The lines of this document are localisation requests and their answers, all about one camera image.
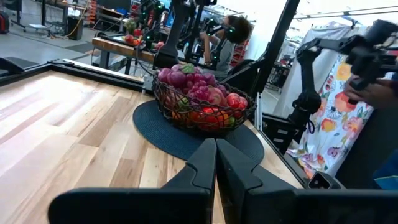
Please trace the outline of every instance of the floral cloth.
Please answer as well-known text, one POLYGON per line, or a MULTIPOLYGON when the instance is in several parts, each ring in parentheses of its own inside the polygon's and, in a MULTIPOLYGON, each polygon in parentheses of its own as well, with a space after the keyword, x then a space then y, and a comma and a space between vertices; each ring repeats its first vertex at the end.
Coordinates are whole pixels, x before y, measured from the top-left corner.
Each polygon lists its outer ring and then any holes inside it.
POLYGON ((309 177, 319 170, 335 176, 349 153, 373 108, 366 103, 352 105, 343 93, 351 76, 351 66, 339 56, 320 90, 321 106, 311 116, 315 132, 308 129, 301 138, 299 149, 287 152, 296 157, 309 177))

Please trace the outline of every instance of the dark blue placemat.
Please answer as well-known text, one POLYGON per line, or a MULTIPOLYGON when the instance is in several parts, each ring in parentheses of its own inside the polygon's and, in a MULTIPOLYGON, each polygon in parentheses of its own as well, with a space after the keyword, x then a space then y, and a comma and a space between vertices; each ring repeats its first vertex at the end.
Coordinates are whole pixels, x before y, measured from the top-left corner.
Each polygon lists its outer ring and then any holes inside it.
MULTIPOLYGON (((155 100, 138 106, 132 120, 138 131, 150 143, 183 160, 187 160, 205 138, 209 137, 201 134, 188 134, 184 130, 172 126, 159 112, 155 100)), ((254 162, 259 164, 264 158, 264 148, 260 139, 245 125, 228 133, 224 138, 254 162)))

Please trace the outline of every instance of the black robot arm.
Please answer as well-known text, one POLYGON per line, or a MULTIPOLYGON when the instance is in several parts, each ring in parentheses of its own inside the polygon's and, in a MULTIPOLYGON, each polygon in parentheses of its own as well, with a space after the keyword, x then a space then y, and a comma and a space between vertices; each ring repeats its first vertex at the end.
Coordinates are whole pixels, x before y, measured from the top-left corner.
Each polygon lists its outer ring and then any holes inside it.
POLYGON ((321 99, 314 87, 312 64, 322 49, 348 55, 346 63, 352 65, 351 73, 359 76, 349 83, 355 90, 363 90, 387 72, 398 72, 396 57, 388 55, 386 48, 380 47, 394 32, 398 32, 397 25, 378 20, 364 36, 354 35, 340 40, 315 38, 302 45, 297 51, 297 60, 302 68, 303 90, 293 102, 295 109, 288 119, 298 126, 305 127, 311 114, 320 107, 321 99))

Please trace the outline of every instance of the black wire basket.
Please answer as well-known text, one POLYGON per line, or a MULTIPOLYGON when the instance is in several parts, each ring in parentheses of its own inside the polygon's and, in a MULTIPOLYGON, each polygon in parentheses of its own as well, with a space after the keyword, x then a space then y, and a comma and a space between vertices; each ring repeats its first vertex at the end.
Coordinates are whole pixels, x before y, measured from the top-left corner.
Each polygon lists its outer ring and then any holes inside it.
POLYGON ((161 82, 157 75, 154 75, 152 89, 159 104, 159 111, 175 126, 189 131, 222 135, 242 125, 254 114, 257 104, 245 92, 226 83, 217 84, 222 84, 228 92, 237 93, 245 98, 248 102, 247 107, 243 110, 234 109, 190 98, 173 86, 161 82))

